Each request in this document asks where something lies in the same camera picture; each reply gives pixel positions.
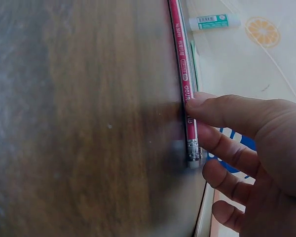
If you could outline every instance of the orange fruit print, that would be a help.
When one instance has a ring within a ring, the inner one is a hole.
[[[274,47],[281,40],[276,26],[262,17],[250,18],[246,24],[246,33],[253,42],[265,48]]]

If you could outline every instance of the wood grain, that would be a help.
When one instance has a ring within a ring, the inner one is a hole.
[[[0,237],[191,236],[166,1],[0,0]]]

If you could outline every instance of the pencil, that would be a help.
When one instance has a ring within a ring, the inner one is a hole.
[[[180,70],[181,87],[183,92],[183,101],[185,107],[186,103],[191,98],[194,98],[191,76],[191,62],[188,56],[187,37],[180,2],[179,0],[169,0],[169,6],[172,17],[173,31],[175,36],[174,38]],[[187,163],[190,168],[198,168],[200,166],[200,152],[198,147],[196,120],[192,119],[186,112],[185,124]]]

